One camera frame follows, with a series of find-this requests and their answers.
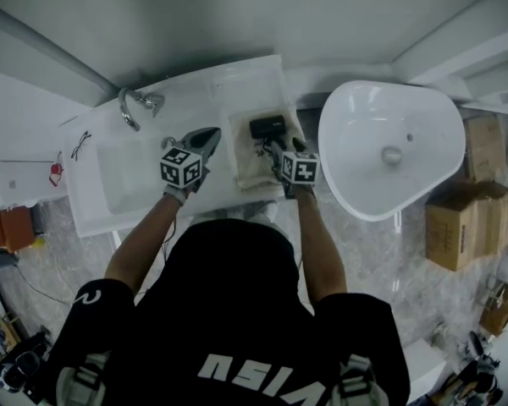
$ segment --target towel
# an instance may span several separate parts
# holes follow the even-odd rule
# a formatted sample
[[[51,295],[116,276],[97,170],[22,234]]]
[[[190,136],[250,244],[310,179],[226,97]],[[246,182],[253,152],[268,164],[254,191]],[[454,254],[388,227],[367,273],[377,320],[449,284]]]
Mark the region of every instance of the towel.
[[[237,164],[235,183],[241,192],[251,192],[270,186],[280,186],[271,167],[273,161],[262,149],[262,141],[251,137],[249,123],[257,118],[283,116],[286,122],[284,142],[287,150],[293,150],[293,137],[304,140],[305,136],[294,108],[263,110],[229,117],[231,134],[234,141],[234,153]]]

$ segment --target pipe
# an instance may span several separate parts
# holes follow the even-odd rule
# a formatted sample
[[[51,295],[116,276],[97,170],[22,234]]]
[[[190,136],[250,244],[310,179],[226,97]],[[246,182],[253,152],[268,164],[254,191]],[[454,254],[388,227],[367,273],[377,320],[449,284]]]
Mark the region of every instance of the pipe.
[[[65,51],[44,35],[41,35],[22,21],[12,17],[0,9],[0,30],[19,39],[26,45],[34,48],[41,54],[51,58],[72,72],[97,85],[102,91],[112,98],[117,97],[120,89],[111,81],[101,76],[91,67],[81,62],[78,58]]]

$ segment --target white countertop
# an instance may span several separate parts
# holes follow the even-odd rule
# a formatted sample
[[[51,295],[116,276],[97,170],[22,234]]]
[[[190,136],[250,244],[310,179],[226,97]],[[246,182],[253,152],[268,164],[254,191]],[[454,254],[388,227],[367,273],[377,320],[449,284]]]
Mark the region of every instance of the white countertop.
[[[165,95],[165,103],[153,119],[150,112],[133,101],[128,102],[130,113],[141,126],[138,133],[122,119],[117,100],[79,116],[64,128],[65,178],[75,226],[81,237],[134,227],[162,195],[165,186],[157,180],[161,180],[158,170],[152,173],[152,163],[160,158],[151,146],[158,145],[166,136],[180,139],[187,132],[206,126],[221,128],[222,139],[207,164],[211,172],[200,191],[180,210],[181,216],[271,200],[283,194],[279,186],[248,194],[238,189],[229,127],[229,117],[242,113],[286,111],[296,118],[295,107],[285,89],[280,56],[203,69],[140,91],[161,93]],[[70,152],[85,131],[91,137],[79,149],[76,162],[70,158]],[[111,200],[113,186],[120,187],[123,193],[129,186],[136,186],[135,200],[124,196]],[[140,186],[146,186],[146,191],[140,192]]]

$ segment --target fiducial marker cube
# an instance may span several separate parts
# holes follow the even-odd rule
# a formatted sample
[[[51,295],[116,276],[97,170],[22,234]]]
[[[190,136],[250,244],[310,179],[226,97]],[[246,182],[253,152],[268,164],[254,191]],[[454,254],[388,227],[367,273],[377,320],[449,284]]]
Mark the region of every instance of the fiducial marker cube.
[[[202,176],[202,156],[169,146],[160,160],[162,179],[177,188],[185,188]]]
[[[284,152],[280,174],[298,185],[312,185],[320,172],[320,158],[315,153]]]

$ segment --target faucet handle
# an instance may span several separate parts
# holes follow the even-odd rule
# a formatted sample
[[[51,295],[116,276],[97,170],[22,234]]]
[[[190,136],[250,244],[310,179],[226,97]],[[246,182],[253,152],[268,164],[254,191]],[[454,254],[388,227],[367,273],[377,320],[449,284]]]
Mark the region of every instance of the faucet handle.
[[[149,93],[144,100],[146,106],[152,108],[152,116],[155,118],[163,107],[165,97],[156,93]]]

